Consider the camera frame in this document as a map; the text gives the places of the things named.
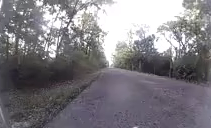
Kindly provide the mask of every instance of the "tree trunk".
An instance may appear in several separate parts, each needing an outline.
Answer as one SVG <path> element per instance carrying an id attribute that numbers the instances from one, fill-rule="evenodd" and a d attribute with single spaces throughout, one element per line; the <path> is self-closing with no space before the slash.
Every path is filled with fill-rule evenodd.
<path id="1" fill-rule="evenodd" d="M 142 72 L 142 60 L 139 60 L 139 72 Z"/>
<path id="2" fill-rule="evenodd" d="M 9 60 L 9 37 L 6 38 L 6 61 Z"/>
<path id="3" fill-rule="evenodd" d="M 17 62 L 17 65 L 20 65 L 20 60 L 19 60 L 19 36 L 16 36 L 16 38 L 15 38 L 15 60 Z"/>

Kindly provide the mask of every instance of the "foliage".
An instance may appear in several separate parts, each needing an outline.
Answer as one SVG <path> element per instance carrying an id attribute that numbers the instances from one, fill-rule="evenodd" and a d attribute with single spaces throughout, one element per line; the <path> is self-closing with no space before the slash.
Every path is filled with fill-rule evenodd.
<path id="1" fill-rule="evenodd" d="M 0 16 L 0 76 L 14 85 L 44 85 L 106 67 L 102 47 L 106 33 L 97 14 L 111 3 L 5 1 Z"/>
<path id="2" fill-rule="evenodd" d="M 138 39 L 125 46 L 125 53 L 116 49 L 114 66 L 188 81 L 211 80 L 211 0 L 184 0 L 183 6 L 183 14 L 157 29 L 171 45 L 167 51 L 158 53 L 155 34 L 139 28 Z"/>
<path id="3" fill-rule="evenodd" d="M 119 42 L 116 45 L 114 67 L 168 76 L 169 57 L 157 52 L 155 35 L 146 35 L 143 29 L 136 32 L 139 38 L 133 44 Z"/>

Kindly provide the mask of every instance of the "vegetation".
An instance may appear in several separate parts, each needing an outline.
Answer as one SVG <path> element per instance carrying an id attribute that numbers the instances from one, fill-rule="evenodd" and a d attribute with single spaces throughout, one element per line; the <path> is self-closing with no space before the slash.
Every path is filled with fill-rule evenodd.
<path id="1" fill-rule="evenodd" d="M 109 0 L 6 0 L 0 85 L 39 86 L 107 66 L 97 14 Z"/>
<path id="2" fill-rule="evenodd" d="M 211 81 L 211 0 L 184 0 L 185 11 L 148 35 L 141 27 L 133 42 L 119 42 L 114 66 L 189 81 Z M 171 44 L 158 53 L 154 43 L 161 35 Z"/>

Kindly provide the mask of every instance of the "dirt shoulder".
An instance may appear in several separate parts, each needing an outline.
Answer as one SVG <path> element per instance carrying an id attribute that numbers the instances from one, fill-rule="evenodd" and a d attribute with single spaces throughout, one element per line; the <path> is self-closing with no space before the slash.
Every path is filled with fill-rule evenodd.
<path id="1" fill-rule="evenodd" d="M 100 71 L 50 88 L 9 91 L 12 128 L 41 128 L 100 76 Z"/>

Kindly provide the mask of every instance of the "paved path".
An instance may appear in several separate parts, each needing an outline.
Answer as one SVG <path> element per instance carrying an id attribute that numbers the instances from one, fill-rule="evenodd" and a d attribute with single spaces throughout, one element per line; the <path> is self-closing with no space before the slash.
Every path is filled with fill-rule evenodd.
<path id="1" fill-rule="evenodd" d="M 211 128 L 211 88 L 106 69 L 45 128 Z"/>

